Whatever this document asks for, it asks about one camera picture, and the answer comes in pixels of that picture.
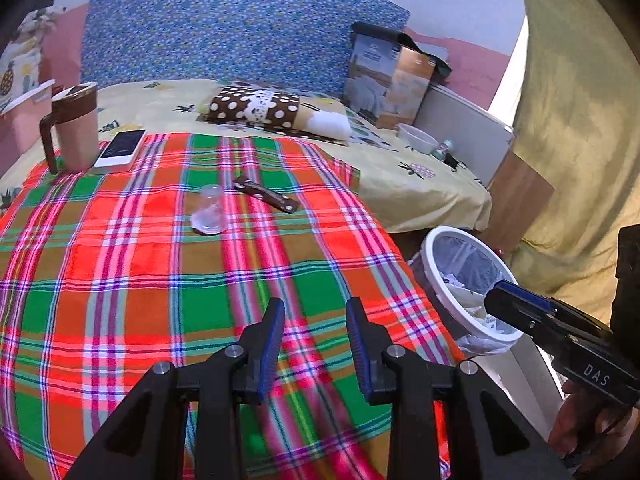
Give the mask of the wooden board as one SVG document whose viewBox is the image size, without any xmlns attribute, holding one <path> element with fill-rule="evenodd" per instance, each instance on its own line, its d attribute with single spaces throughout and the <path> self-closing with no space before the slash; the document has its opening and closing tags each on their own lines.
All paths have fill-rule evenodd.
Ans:
<svg viewBox="0 0 640 480">
<path fill-rule="evenodd" d="M 491 212 L 480 239 L 499 255 L 509 255 L 547 207 L 554 187 L 521 157 L 509 152 L 488 192 Z"/>
</svg>

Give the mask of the red green plaid cloth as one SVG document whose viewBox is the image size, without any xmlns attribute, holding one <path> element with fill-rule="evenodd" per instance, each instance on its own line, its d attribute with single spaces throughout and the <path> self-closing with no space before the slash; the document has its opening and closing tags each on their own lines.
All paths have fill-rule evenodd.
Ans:
<svg viewBox="0 0 640 480">
<path fill-rule="evenodd" d="M 240 174 L 298 211 L 240 193 Z M 217 235 L 191 228 L 209 184 Z M 195 133 L 151 134 L 120 174 L 32 170 L 1 219 L 1 428 L 27 471 L 64 477 L 152 364 L 205 360 L 278 297 L 276 380 L 241 412 L 248 475 L 383 478 L 390 411 L 358 389 L 346 301 L 424 359 L 461 353 L 357 186 L 311 143 Z"/>
</svg>

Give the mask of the yellow patterned bedsheet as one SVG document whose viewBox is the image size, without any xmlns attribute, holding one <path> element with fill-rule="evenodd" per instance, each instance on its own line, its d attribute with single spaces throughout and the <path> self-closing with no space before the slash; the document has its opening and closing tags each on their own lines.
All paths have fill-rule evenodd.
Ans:
<svg viewBox="0 0 640 480">
<path fill-rule="evenodd" d="M 100 139 L 122 129 L 148 133 L 192 132 L 212 136 L 265 136 L 246 125 L 216 125 L 202 113 L 221 84 L 207 79 L 130 82 L 98 91 Z M 390 233 L 455 226 L 483 231 L 492 199 L 471 170 L 451 169 L 345 110 L 352 135 L 346 144 L 313 140 L 319 148 L 359 170 L 359 197 Z"/>
</svg>

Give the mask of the clear plastic cup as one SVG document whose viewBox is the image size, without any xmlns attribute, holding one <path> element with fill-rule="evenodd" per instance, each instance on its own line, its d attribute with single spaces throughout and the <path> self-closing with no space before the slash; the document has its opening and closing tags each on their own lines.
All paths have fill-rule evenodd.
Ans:
<svg viewBox="0 0 640 480">
<path fill-rule="evenodd" d="M 209 184 L 200 189 L 198 204 L 191 214 L 191 228 L 204 235 L 224 232 L 224 189 L 220 185 Z"/>
</svg>

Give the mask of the small black object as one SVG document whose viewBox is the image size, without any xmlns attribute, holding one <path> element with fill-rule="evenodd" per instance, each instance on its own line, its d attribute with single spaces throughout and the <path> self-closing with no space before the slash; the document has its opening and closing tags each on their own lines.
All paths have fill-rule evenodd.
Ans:
<svg viewBox="0 0 640 480">
<path fill-rule="evenodd" d="M 456 171 L 460 162 L 452 156 L 450 153 L 447 153 L 444 158 L 444 163 L 451 168 L 452 171 Z"/>
</svg>

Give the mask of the white bedside cabinet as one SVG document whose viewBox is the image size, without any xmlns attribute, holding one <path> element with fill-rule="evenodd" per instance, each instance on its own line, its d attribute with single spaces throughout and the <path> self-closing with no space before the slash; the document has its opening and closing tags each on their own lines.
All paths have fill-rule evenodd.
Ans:
<svg viewBox="0 0 640 480">
<path fill-rule="evenodd" d="M 449 140 L 454 158 L 484 185 L 495 177 L 514 141 L 511 126 L 439 84 L 425 93 L 413 125 L 436 140 Z"/>
</svg>

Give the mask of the small green bottle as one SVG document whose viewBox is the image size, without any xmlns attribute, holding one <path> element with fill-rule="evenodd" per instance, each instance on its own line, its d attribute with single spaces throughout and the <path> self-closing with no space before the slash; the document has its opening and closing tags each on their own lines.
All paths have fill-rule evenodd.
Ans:
<svg viewBox="0 0 640 480">
<path fill-rule="evenodd" d="M 451 149 L 454 147 L 454 144 L 450 139 L 445 139 L 440 142 L 433 151 L 431 151 L 431 155 L 436 159 L 443 162 L 447 155 L 450 153 Z"/>
</svg>

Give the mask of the brown snack bar wrapper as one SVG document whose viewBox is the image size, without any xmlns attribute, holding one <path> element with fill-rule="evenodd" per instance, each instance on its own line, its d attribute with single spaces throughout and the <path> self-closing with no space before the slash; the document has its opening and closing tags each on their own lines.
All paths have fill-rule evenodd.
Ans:
<svg viewBox="0 0 640 480">
<path fill-rule="evenodd" d="M 233 186 L 240 193 L 253 197 L 255 200 L 261 200 L 278 211 L 286 214 L 294 214 L 294 212 L 298 211 L 299 202 L 297 200 L 270 190 L 270 188 L 266 188 L 242 174 L 233 180 Z"/>
</svg>

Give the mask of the olive green curtain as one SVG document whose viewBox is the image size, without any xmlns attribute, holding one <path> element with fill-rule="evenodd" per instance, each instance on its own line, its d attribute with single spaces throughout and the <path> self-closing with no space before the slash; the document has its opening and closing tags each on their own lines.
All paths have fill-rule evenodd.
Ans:
<svg viewBox="0 0 640 480">
<path fill-rule="evenodd" d="M 601 321 L 618 231 L 639 220 L 639 63 L 599 0 L 525 0 L 515 153 L 554 188 L 512 258 L 521 283 Z"/>
</svg>

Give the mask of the white plastic bowl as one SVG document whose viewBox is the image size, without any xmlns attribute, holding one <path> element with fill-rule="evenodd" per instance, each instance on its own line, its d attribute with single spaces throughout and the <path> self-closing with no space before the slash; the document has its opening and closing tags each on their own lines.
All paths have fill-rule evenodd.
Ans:
<svg viewBox="0 0 640 480">
<path fill-rule="evenodd" d="M 413 151 L 429 155 L 438 147 L 439 142 L 437 140 L 415 126 L 398 124 L 397 129 L 398 139 L 404 142 L 408 148 L 411 148 Z"/>
</svg>

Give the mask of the white smartphone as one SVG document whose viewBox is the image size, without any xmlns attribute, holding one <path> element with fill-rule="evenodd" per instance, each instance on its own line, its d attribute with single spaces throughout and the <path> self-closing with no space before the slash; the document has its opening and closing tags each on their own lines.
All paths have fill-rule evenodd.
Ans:
<svg viewBox="0 0 640 480">
<path fill-rule="evenodd" d="M 144 137 L 144 129 L 119 131 L 101 152 L 92 171 L 95 174 L 128 171 L 142 149 Z"/>
</svg>

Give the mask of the brown bedding package box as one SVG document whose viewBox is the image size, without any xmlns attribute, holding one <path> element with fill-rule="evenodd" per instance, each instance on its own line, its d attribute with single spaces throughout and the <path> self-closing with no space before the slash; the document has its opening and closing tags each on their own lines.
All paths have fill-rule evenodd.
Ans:
<svg viewBox="0 0 640 480">
<path fill-rule="evenodd" d="M 352 56 L 342 101 L 379 129 L 411 125 L 431 80 L 451 67 L 423 50 L 404 32 L 366 22 L 352 23 Z"/>
</svg>

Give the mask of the brown polka dot pillow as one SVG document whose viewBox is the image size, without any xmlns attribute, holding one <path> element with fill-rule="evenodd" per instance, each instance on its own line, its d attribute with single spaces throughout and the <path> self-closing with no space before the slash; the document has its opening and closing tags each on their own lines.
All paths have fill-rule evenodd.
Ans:
<svg viewBox="0 0 640 480">
<path fill-rule="evenodd" d="M 344 105 L 330 96 L 245 81 L 217 84 L 200 114 L 214 124 L 244 124 L 341 143 L 352 134 Z"/>
</svg>

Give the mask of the pink brown lidded mug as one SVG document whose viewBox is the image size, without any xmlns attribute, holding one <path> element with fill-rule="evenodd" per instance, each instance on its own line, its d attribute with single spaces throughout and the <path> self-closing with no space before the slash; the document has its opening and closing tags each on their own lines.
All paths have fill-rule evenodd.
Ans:
<svg viewBox="0 0 640 480">
<path fill-rule="evenodd" d="M 75 84 L 52 96 L 52 110 L 39 131 L 50 174 L 58 173 L 52 130 L 58 136 L 62 165 L 69 172 L 91 168 L 99 156 L 98 83 Z"/>
</svg>

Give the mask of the blue patterned headboard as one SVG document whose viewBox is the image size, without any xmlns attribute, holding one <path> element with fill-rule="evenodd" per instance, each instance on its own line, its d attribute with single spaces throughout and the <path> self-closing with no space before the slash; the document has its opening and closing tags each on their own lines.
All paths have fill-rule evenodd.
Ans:
<svg viewBox="0 0 640 480">
<path fill-rule="evenodd" d="M 390 0 L 90 0 L 81 77 L 239 79 L 340 96 L 352 24 L 403 30 L 409 18 Z"/>
</svg>

